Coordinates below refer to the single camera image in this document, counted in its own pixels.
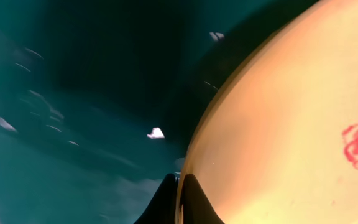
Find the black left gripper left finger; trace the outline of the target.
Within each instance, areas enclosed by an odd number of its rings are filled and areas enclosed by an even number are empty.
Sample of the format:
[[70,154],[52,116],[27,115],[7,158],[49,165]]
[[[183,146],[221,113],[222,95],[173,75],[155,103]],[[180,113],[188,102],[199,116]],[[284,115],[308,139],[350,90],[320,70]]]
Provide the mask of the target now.
[[178,181],[167,174],[147,208],[134,224],[174,224]]

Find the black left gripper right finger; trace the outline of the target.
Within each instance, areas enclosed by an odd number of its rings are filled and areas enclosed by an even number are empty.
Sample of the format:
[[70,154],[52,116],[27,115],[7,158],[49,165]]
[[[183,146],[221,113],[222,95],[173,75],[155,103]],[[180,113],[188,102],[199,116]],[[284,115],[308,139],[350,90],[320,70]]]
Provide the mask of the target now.
[[180,205],[184,224],[224,224],[193,174],[184,178]]

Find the yellow plate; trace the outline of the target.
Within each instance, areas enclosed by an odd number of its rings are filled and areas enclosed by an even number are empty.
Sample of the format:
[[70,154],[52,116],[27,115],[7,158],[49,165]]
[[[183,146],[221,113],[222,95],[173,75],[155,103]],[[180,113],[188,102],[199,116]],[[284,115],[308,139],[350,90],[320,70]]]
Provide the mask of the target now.
[[181,175],[224,223],[358,223],[358,0],[317,2],[235,72]]

